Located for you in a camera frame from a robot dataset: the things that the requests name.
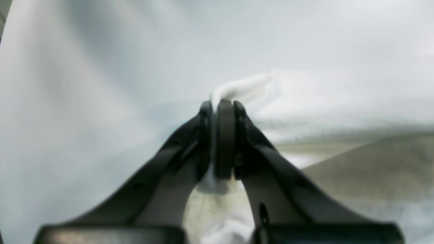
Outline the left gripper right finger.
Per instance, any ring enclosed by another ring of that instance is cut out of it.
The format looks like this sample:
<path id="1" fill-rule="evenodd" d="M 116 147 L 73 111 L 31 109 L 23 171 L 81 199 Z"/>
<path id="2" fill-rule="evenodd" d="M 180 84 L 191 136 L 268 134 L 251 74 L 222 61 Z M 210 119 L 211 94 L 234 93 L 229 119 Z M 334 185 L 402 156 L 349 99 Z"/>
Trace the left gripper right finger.
<path id="1" fill-rule="evenodd" d="M 288 162 L 233 103 L 234 175 L 242 181 L 254 217 L 251 244 L 403 244 L 391 222 L 374 221 L 324 193 Z"/>

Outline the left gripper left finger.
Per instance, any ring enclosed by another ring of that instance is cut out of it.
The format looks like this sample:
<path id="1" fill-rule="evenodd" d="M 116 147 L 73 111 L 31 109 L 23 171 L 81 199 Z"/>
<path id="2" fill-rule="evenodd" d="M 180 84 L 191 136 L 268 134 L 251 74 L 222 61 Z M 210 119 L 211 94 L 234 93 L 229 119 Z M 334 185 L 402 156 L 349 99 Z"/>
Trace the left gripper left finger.
<path id="1" fill-rule="evenodd" d="M 42 227 L 34 243 L 187 244 L 183 214 L 210 163 L 211 120 L 205 101 L 113 195 L 72 221 Z"/>

